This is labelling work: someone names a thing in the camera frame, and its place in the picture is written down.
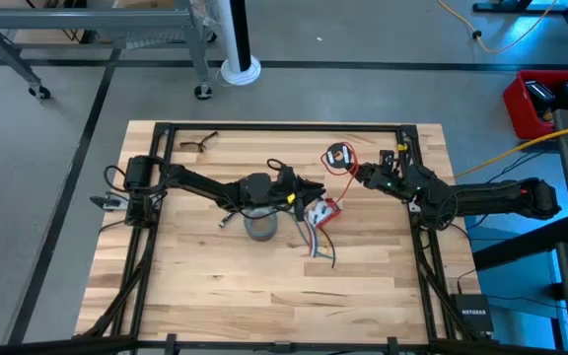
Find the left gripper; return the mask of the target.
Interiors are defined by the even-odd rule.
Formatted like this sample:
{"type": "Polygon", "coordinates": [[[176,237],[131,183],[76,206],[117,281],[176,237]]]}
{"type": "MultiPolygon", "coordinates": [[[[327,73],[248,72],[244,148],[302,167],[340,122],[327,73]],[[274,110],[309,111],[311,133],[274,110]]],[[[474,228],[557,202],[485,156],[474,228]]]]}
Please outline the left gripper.
{"type": "Polygon", "coordinates": [[[273,184],[270,190],[270,207],[277,212],[293,212],[298,222],[304,220],[303,199],[318,199],[324,194],[324,184],[305,178],[293,178],[290,182],[273,184]]]}

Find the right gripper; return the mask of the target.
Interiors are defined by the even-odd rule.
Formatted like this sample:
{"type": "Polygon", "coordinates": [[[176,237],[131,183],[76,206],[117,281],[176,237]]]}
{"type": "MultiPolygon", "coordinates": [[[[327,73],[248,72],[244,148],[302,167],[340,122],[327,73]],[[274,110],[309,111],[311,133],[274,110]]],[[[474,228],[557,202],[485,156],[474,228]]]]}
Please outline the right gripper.
{"type": "Polygon", "coordinates": [[[386,174],[379,164],[354,164],[347,172],[368,189],[377,190],[394,198],[413,198],[417,193],[403,177],[391,172],[386,174]]]}

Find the red tape dispenser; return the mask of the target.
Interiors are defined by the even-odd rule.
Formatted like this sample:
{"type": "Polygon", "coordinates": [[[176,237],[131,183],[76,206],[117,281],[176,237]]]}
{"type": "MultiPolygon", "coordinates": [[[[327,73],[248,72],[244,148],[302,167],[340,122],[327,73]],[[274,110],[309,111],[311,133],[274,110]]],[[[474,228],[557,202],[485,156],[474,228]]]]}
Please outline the red tape dispenser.
{"type": "Polygon", "coordinates": [[[323,219],[321,221],[320,224],[317,224],[316,226],[312,226],[308,220],[307,220],[307,213],[306,213],[306,221],[314,228],[320,229],[323,228],[327,223],[329,223],[330,221],[332,221],[334,218],[336,218],[340,213],[341,213],[341,208],[338,206],[338,204],[332,199],[332,198],[319,198],[316,200],[315,204],[318,201],[324,201],[327,205],[328,205],[328,209],[327,209],[327,216],[325,219],[323,219]]]}

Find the black cylindrical container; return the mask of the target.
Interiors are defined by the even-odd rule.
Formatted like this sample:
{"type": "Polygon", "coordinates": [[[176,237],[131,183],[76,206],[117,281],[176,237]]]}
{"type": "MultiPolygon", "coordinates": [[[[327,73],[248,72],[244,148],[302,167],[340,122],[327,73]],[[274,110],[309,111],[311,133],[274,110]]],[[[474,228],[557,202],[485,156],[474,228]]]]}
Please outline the black cylindrical container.
{"type": "Polygon", "coordinates": [[[277,211],[270,207],[247,210],[244,226],[251,239],[257,242],[267,242],[275,236],[278,230],[277,211]]]}

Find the clear safety glasses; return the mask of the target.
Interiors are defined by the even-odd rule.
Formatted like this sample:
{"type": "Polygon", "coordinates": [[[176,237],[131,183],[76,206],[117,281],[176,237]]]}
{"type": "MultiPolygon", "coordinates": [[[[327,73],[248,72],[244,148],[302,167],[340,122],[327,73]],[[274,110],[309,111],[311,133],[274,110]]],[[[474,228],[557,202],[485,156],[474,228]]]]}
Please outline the clear safety glasses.
{"type": "Polygon", "coordinates": [[[206,150],[206,143],[219,135],[218,131],[214,131],[203,137],[200,141],[184,141],[179,143],[179,147],[183,151],[203,153],[206,150]]]}

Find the red plastic bin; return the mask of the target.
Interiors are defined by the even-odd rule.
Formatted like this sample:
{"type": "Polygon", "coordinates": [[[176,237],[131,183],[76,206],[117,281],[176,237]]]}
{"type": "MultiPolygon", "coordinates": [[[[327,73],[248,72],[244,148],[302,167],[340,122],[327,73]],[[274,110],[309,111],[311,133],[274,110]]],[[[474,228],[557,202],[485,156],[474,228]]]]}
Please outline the red plastic bin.
{"type": "Polygon", "coordinates": [[[558,98],[554,104],[563,107],[565,103],[559,96],[563,93],[564,84],[568,83],[568,70],[519,71],[503,92],[503,101],[515,133],[522,140],[532,140],[556,130],[553,121],[542,118],[546,107],[534,106],[531,92],[526,86],[528,81],[536,81],[545,86],[558,98]]]}

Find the black desk crossbar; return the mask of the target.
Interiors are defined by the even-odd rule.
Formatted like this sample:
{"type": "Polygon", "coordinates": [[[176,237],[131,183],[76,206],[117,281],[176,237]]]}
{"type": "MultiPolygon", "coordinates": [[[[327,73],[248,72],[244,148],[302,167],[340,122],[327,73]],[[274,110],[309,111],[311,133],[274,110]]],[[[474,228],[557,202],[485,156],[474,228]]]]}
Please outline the black desk crossbar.
{"type": "Polygon", "coordinates": [[[487,270],[568,243],[568,217],[473,254],[477,271],[487,270]]]}

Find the grey metal clamp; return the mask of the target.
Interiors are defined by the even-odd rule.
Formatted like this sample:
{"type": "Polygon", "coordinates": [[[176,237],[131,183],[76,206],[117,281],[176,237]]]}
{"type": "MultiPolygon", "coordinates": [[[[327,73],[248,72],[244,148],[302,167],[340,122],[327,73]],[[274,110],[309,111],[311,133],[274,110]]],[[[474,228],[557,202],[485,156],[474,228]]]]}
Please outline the grey metal clamp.
{"type": "Polygon", "coordinates": [[[90,201],[105,212],[126,210],[129,202],[126,197],[110,191],[105,196],[91,196],[90,201]]]}

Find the black desk stand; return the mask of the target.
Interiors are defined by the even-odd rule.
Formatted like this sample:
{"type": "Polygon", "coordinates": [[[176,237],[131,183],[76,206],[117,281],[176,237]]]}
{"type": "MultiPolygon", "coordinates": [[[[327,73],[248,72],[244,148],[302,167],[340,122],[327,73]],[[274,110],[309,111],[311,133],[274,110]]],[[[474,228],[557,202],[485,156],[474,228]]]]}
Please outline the black desk stand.
{"type": "Polygon", "coordinates": [[[493,0],[490,2],[475,2],[471,6],[471,11],[477,14],[512,14],[520,16],[539,16],[534,26],[520,35],[513,43],[504,48],[497,49],[496,52],[503,52],[530,34],[530,32],[546,17],[560,16],[565,20],[568,27],[568,0],[548,0],[548,4],[537,4],[538,0],[493,0]]]}

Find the grey metal cart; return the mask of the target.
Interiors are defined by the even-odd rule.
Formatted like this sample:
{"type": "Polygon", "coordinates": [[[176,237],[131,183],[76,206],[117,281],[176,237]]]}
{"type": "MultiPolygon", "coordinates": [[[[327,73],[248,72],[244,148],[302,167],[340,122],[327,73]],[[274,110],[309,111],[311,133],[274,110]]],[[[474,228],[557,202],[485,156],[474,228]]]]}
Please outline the grey metal cart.
{"type": "MultiPolygon", "coordinates": [[[[0,31],[4,30],[134,30],[156,32],[178,30],[179,44],[189,49],[198,84],[194,96],[205,101],[213,90],[205,57],[207,34],[195,16],[189,0],[173,0],[172,7],[161,8],[0,8],[0,31]]],[[[21,76],[31,96],[51,97],[39,76],[20,56],[18,48],[0,33],[0,59],[21,76]]]]}

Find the black rig frame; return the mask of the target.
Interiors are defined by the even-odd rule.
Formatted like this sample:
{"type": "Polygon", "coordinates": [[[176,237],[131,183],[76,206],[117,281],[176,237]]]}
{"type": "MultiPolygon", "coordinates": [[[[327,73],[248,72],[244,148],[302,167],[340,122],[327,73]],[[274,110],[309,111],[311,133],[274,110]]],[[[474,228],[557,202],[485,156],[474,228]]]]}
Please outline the black rig frame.
{"type": "Polygon", "coordinates": [[[106,355],[138,349],[425,352],[449,355],[568,355],[502,345],[481,336],[447,291],[448,260],[471,265],[469,245],[451,224],[417,223],[416,207],[368,189],[348,169],[331,168],[327,148],[344,142],[352,165],[378,164],[393,150],[393,169],[411,164],[451,179],[437,125],[225,123],[129,124],[117,166],[157,156],[221,183],[253,173],[277,179],[281,164],[324,184],[341,213],[323,228],[277,212],[267,242],[251,239],[245,212],[229,213],[205,197],[171,188],[158,223],[124,223],[126,210],[101,231],[82,322],[66,340],[27,343],[13,335],[0,355],[106,355]],[[206,143],[203,153],[180,142],[206,143]],[[229,220],[220,228],[222,220],[229,220]]]}

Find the white round-based post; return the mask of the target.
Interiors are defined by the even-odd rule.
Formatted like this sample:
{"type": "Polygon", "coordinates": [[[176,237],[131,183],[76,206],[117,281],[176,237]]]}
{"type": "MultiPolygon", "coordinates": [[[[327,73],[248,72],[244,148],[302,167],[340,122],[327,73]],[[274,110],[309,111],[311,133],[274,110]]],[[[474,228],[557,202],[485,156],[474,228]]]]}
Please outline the white round-based post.
{"type": "Polygon", "coordinates": [[[219,10],[220,36],[226,59],[221,66],[223,79],[232,86],[255,82],[261,64],[250,50],[246,0],[216,0],[219,10]]]}

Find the black Netgear switch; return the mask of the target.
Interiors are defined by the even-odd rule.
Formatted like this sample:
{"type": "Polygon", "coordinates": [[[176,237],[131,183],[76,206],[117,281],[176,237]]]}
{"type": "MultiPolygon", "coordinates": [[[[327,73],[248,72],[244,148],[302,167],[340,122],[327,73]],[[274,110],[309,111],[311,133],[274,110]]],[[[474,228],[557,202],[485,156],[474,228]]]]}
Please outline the black Netgear switch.
{"type": "Polygon", "coordinates": [[[453,294],[462,317],[476,331],[492,333],[494,326],[487,297],[482,294],[453,294]]]}

